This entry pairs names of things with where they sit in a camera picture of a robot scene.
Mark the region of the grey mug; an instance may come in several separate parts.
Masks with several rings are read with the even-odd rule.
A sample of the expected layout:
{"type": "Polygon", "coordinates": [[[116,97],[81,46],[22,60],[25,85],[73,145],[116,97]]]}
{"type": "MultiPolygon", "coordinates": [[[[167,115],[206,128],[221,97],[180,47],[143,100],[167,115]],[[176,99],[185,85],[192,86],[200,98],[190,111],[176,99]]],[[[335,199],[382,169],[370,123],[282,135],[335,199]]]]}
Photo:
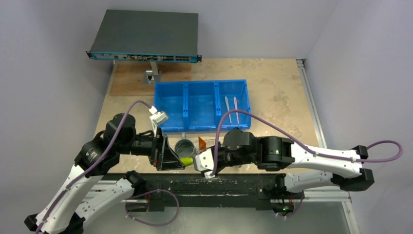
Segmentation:
{"type": "Polygon", "coordinates": [[[181,139],[175,144],[174,150],[180,158],[192,157],[195,154],[195,145],[187,139],[186,133],[181,133],[181,139]]]}

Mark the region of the blue plastic divided bin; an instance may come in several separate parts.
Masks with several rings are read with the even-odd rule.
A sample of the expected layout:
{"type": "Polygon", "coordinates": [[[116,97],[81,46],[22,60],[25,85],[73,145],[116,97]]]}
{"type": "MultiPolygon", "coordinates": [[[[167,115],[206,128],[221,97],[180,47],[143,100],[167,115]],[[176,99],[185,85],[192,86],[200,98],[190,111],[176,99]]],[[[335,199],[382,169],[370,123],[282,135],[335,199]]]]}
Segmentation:
{"type": "Polygon", "coordinates": [[[225,96],[230,110],[235,110],[236,97],[238,110],[251,112],[245,79],[159,82],[154,106],[169,117],[160,127],[165,133],[215,132],[227,113],[225,96]]]}

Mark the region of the clear plastic holder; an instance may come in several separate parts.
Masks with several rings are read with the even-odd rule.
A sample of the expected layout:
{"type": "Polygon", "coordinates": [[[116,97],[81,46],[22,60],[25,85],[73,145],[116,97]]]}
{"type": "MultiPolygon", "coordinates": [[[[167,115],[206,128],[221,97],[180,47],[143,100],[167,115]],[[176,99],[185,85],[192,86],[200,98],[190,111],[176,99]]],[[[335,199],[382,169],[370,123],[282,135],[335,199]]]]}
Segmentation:
{"type": "MultiPolygon", "coordinates": [[[[215,139],[204,139],[204,141],[206,142],[206,149],[215,146],[215,139]]],[[[199,148],[198,148],[198,139],[195,141],[194,146],[195,146],[195,152],[196,152],[196,153],[202,152],[202,151],[200,151],[199,148]]]]}

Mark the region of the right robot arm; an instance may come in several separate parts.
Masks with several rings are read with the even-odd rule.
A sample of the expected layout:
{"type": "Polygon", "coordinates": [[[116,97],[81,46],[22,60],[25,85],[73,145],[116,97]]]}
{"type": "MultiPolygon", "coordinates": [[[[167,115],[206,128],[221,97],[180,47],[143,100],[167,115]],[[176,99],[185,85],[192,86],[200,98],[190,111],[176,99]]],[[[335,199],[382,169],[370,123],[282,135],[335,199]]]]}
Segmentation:
{"type": "Polygon", "coordinates": [[[277,180],[273,191],[279,198],[333,185],[344,191],[359,192],[367,190],[375,182],[373,171],[364,168],[360,162],[366,156],[364,146],[344,151],[300,146],[288,138],[257,137],[234,128],[224,136],[223,143],[202,152],[198,170],[204,177],[214,178],[226,167],[251,163],[268,172],[306,168],[308,171],[305,173],[286,174],[277,180]]]}

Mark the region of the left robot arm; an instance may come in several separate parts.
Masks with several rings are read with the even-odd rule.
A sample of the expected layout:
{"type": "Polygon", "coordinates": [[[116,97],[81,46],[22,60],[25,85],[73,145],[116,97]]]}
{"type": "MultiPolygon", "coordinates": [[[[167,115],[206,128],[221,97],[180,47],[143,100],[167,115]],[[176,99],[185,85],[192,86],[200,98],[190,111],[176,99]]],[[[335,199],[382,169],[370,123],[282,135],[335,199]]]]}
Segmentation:
{"type": "Polygon", "coordinates": [[[159,171],[184,168],[159,126],[167,119],[165,112],[150,108],[152,129],[137,133],[132,115],[115,115],[103,131],[82,146],[52,201],[41,212],[26,217],[28,230],[37,234],[81,234],[115,203],[128,198],[149,200],[162,193],[161,188],[151,186],[138,172],[128,171],[111,188],[84,200],[93,186],[119,163],[122,154],[147,156],[159,171]]]}

